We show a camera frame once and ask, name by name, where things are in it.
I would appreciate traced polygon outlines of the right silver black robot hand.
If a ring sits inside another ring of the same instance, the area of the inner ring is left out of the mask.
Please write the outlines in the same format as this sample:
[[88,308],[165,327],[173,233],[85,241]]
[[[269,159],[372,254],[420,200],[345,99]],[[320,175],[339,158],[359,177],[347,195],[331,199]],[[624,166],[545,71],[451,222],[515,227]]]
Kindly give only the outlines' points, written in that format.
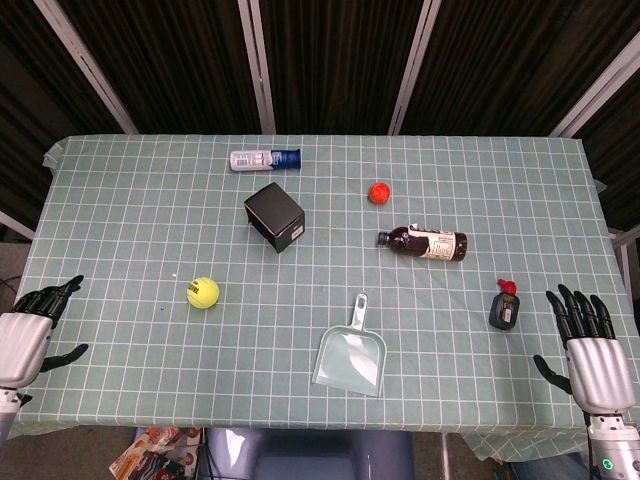
[[569,375],[553,371],[545,359],[533,361],[544,379],[571,395],[589,415],[622,415],[637,404],[627,357],[616,338],[610,313],[596,295],[560,284],[546,298],[555,315]]

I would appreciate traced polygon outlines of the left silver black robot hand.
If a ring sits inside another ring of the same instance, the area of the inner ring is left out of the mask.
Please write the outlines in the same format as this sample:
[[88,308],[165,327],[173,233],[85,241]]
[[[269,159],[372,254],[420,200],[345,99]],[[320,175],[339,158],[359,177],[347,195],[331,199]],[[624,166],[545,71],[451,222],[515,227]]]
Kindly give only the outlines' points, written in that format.
[[79,344],[64,355],[46,357],[52,333],[83,280],[78,275],[63,285],[29,292],[1,314],[2,389],[27,387],[40,373],[69,365],[88,350],[87,344]]

